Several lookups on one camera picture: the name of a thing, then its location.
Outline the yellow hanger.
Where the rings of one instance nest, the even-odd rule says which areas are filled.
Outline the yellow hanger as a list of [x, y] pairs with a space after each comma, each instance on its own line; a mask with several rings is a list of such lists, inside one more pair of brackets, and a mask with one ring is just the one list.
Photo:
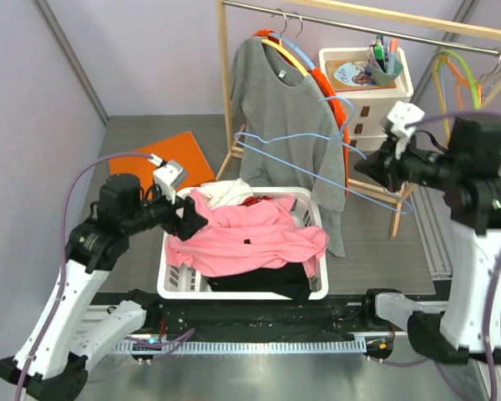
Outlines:
[[261, 40], [261, 43], [275, 49], [287, 62], [289, 62], [294, 68], [296, 68], [303, 77], [306, 77], [308, 75], [308, 72], [302, 66], [302, 64], [279, 43], [275, 43], [268, 38], [263, 38]]

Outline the white garment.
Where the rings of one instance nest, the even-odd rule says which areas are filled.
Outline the white garment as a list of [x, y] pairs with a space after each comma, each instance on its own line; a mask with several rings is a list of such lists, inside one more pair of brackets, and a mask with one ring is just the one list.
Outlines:
[[222, 206], [240, 205], [254, 195], [251, 186], [241, 178], [203, 184], [198, 191], [206, 199], [211, 210]]

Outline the pink t shirt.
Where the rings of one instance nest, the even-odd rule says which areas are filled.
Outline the pink t shirt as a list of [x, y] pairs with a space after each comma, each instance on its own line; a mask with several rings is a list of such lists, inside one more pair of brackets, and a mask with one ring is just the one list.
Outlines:
[[294, 196], [215, 209], [198, 190], [192, 190], [190, 198], [208, 224], [187, 241], [167, 236], [167, 264], [193, 267], [205, 277], [225, 277], [295, 262], [303, 265], [308, 277], [316, 275], [328, 235], [319, 226], [296, 225], [291, 216]]

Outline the black garment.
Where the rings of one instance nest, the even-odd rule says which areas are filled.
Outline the black garment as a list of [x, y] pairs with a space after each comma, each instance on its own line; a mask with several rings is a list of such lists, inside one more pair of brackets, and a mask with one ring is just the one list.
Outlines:
[[310, 298], [311, 288], [301, 263], [288, 262], [278, 269], [259, 268], [251, 272], [209, 277], [214, 292], [273, 292], [296, 302]]

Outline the red printed garment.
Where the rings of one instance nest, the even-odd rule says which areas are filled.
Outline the red printed garment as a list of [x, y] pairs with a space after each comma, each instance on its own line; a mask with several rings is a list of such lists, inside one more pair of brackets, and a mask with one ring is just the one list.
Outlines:
[[267, 195], [260, 195], [260, 196], [248, 196], [247, 198], [245, 198], [241, 203], [240, 205], [241, 206], [245, 206], [245, 207], [249, 207], [249, 206], [253, 206], [253, 205], [256, 205], [262, 201], [271, 201], [272, 198], [267, 196]]

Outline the grey sweatshirt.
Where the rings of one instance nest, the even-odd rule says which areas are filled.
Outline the grey sweatshirt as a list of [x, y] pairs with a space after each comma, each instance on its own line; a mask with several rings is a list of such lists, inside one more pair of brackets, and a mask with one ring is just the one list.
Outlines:
[[[303, 77], [273, 48], [251, 37], [236, 50], [231, 67], [231, 108], [245, 118], [245, 132], [272, 140], [284, 135], [338, 133], [334, 114], [310, 75]], [[271, 153], [340, 185], [345, 182], [342, 137], [325, 141], [296, 138], [263, 145], [242, 138], [248, 145]], [[346, 192], [277, 161], [245, 149], [240, 177], [252, 186], [299, 186], [311, 192], [319, 206], [321, 223], [329, 236], [327, 249], [343, 257], [342, 212]]]

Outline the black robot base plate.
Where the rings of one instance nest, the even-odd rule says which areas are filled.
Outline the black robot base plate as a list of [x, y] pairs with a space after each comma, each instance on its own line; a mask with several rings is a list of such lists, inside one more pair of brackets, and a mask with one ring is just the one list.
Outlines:
[[192, 339], [204, 342], [293, 343], [336, 341], [357, 333], [395, 337], [402, 329], [372, 320], [362, 307], [362, 296], [331, 295], [297, 303], [241, 300], [170, 300], [154, 297], [153, 317], [133, 334], [175, 339], [190, 329]]

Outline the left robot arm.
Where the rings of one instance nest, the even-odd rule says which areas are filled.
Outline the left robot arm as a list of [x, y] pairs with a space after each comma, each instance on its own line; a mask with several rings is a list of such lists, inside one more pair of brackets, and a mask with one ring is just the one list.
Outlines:
[[143, 190], [131, 174], [111, 175], [101, 186], [89, 217], [69, 234], [65, 263], [33, 332], [15, 355], [0, 360], [0, 378], [16, 385], [16, 399], [75, 400], [90, 371], [116, 343], [132, 332], [159, 327], [158, 297], [134, 289], [102, 322], [78, 334], [131, 236], [159, 226], [186, 241], [206, 226], [193, 199], [169, 198], [171, 189], [158, 181]]

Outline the green pen cup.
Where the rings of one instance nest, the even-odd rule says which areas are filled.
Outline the green pen cup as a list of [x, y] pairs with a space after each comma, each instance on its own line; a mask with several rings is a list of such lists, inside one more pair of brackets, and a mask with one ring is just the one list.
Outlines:
[[371, 70], [370, 76], [376, 86], [392, 87], [395, 79], [403, 72], [403, 64], [396, 58], [393, 69], [382, 68], [373, 52], [373, 48], [367, 50], [368, 66]]

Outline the light blue wire hanger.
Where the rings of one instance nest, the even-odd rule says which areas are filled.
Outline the light blue wire hanger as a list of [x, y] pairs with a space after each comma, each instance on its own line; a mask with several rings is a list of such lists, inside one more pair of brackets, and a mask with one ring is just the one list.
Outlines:
[[[347, 116], [347, 123], [350, 123], [355, 116], [356, 106], [352, 103], [352, 101], [350, 101], [349, 99], [347, 99], [343, 96], [334, 95], [333, 97], [338, 98], [340, 101], [342, 101], [344, 104], [346, 104], [349, 107], [350, 114]], [[330, 99], [330, 98], [320, 99], [320, 102], [324, 102], [327, 99]], [[363, 193], [361, 193], [360, 191], [355, 190], [354, 184], [350, 184], [348, 187], [344, 186], [344, 185], [340, 185], [337, 182], [329, 180], [322, 175], [318, 175], [314, 172], [310, 172], [309, 170], [306, 170], [306, 169], [304, 169], [300, 166], [297, 166], [291, 162], [283, 160], [283, 159], [281, 159], [281, 158], [279, 158], [271, 153], [267, 153], [264, 150], [258, 149], [255, 146], [248, 145], [245, 141], [240, 139], [240, 137], [252, 138], [252, 139], [258, 140], [263, 145], [270, 145], [271, 143], [274, 143], [274, 142], [286, 141], [286, 140], [303, 138], [303, 137], [314, 137], [314, 138], [318, 138], [318, 139], [325, 140], [325, 141], [331, 141], [331, 140], [335, 139], [336, 137], [342, 137], [340, 132], [341, 131], [338, 129], [338, 133], [336, 135], [331, 136], [331, 137], [319, 135], [316, 133], [298, 133], [298, 134], [280, 136], [280, 137], [277, 137], [277, 138], [272, 139], [272, 140], [264, 140], [259, 135], [255, 135], [252, 133], [247, 133], [247, 132], [244, 132], [242, 130], [239, 130], [233, 134], [233, 139], [235, 140], [235, 142], [238, 145], [242, 145], [244, 150], [245, 149], [253, 150], [260, 155], [264, 155], [267, 158], [270, 158], [274, 161], [277, 161], [277, 162], [279, 162], [283, 165], [286, 165], [292, 169], [295, 169], [295, 170], [300, 171], [302, 173], [308, 174], [309, 176], [311, 176], [315, 179], [321, 180], [321, 181], [327, 183], [328, 185], [332, 185], [332, 186], [335, 186], [335, 187], [340, 188], [342, 190], [346, 190], [348, 193], [354, 194], [354, 195], [356, 195], [364, 200], [370, 201], [370, 202], [377, 204], [385, 209], [388, 209], [388, 210], [394, 211], [394, 212], [398, 212], [400, 215], [413, 214], [415, 211], [415, 208], [407, 200], [408, 195], [395, 195], [392, 192], [384, 190], [384, 195], [390, 197], [391, 200], [379, 201], [379, 200], [377, 200], [377, 198], [375, 196], [363, 195]]]

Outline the picture card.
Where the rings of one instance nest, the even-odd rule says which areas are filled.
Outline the picture card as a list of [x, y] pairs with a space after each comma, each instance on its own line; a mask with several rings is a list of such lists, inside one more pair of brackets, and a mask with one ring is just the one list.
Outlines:
[[327, 60], [325, 75], [335, 92], [359, 91], [370, 89], [395, 89], [397, 84], [377, 85], [372, 79], [367, 61], [344, 59]]

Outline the white drawer unit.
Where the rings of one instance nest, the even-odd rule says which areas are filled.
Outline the white drawer unit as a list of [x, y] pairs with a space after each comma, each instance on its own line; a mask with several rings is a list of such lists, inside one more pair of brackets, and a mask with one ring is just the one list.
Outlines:
[[[395, 89], [334, 91], [336, 95], [349, 99], [356, 106], [355, 116], [347, 127], [352, 146], [363, 152], [377, 150], [380, 147], [386, 139], [381, 126], [383, 117], [398, 100], [407, 103], [413, 95], [407, 59], [402, 49], [398, 49], [397, 58], [403, 64], [404, 70], [395, 79], [397, 84]], [[368, 63], [365, 48], [323, 48], [319, 51], [320, 70], [325, 75], [325, 62], [339, 59], [363, 60]]]

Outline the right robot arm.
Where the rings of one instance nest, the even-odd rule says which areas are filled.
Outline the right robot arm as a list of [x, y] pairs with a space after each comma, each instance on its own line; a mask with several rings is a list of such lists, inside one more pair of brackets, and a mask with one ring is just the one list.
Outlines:
[[393, 289], [370, 289], [360, 310], [365, 327], [388, 322], [407, 333], [420, 355], [444, 364], [470, 359], [501, 365], [501, 115], [455, 116], [446, 147], [405, 147], [396, 134], [355, 164], [389, 190], [401, 184], [440, 190], [450, 210], [453, 276], [444, 311]]

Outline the orange binder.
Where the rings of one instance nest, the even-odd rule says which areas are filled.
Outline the orange binder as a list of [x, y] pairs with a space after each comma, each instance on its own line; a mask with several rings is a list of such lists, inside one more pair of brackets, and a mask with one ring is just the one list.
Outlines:
[[[204, 154], [191, 131], [174, 135], [140, 147], [134, 152], [155, 154], [163, 160], [174, 160], [187, 172], [178, 190], [196, 187], [215, 180], [215, 173], [210, 168]], [[143, 189], [147, 189], [153, 181], [154, 165], [146, 159], [138, 157], [121, 157], [109, 161], [109, 172], [114, 174], [133, 174], [139, 177]]]

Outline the white laundry basket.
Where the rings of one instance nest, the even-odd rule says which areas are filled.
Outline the white laundry basket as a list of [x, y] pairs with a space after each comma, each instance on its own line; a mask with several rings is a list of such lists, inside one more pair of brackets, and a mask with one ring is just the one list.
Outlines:
[[[295, 202], [290, 214], [298, 227], [322, 226], [318, 205], [311, 199], [311, 192], [302, 187], [257, 187], [255, 195], [281, 198], [292, 195]], [[316, 275], [309, 279], [310, 301], [323, 299], [329, 291], [326, 258], [322, 256], [316, 264]], [[172, 300], [235, 300], [235, 301], [286, 301], [288, 298], [274, 292], [214, 292], [206, 277], [194, 268], [173, 266], [166, 262], [166, 251], [162, 250], [159, 262], [157, 292]]]

